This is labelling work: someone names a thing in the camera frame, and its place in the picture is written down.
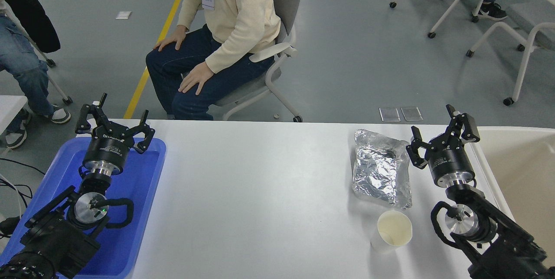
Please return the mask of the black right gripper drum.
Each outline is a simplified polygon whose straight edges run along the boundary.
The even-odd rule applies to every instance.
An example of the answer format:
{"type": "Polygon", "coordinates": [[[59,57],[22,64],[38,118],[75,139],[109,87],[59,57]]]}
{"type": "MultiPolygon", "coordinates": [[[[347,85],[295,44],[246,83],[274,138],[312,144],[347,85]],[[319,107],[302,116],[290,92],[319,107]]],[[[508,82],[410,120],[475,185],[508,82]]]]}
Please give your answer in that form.
{"type": "Polygon", "coordinates": [[[468,184],[475,178],[474,170],[463,147],[430,153],[428,166],[436,186],[468,184]]]}

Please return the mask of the person's right hand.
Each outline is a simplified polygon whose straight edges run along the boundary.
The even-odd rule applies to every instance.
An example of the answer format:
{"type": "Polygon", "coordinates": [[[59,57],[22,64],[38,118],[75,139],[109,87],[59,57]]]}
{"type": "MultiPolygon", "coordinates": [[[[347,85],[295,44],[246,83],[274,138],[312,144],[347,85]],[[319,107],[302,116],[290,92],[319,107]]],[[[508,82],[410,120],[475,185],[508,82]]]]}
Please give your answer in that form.
{"type": "Polygon", "coordinates": [[[161,52],[161,50],[163,50],[165,46],[172,43],[175,44],[175,50],[179,50],[181,44],[186,39],[186,34],[188,31],[189,29],[186,26],[177,25],[174,32],[170,36],[167,36],[166,38],[160,40],[155,44],[153,50],[158,50],[159,52],[161,52]]]}

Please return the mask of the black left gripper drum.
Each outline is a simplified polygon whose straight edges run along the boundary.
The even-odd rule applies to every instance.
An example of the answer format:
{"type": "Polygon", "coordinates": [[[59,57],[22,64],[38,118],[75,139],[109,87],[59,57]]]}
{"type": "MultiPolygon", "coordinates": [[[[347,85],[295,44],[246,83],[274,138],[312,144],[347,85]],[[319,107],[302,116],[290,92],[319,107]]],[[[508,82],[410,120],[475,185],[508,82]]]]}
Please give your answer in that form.
{"type": "Polygon", "coordinates": [[[121,131],[106,127],[96,127],[92,131],[91,143],[82,164],[92,167],[95,162],[107,162],[115,167],[124,167],[131,148],[131,137],[124,138],[121,131]]]}

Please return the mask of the person's left hand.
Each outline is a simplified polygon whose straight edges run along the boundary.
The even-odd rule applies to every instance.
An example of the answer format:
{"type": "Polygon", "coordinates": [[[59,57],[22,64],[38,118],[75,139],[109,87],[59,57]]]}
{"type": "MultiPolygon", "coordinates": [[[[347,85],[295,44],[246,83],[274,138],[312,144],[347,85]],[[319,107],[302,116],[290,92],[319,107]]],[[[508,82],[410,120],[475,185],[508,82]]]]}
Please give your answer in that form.
{"type": "Polygon", "coordinates": [[[178,93],[188,93],[196,86],[195,95],[198,96],[202,92],[202,88],[206,82],[211,79],[215,73],[210,69],[206,62],[196,65],[179,85],[178,93]]]}

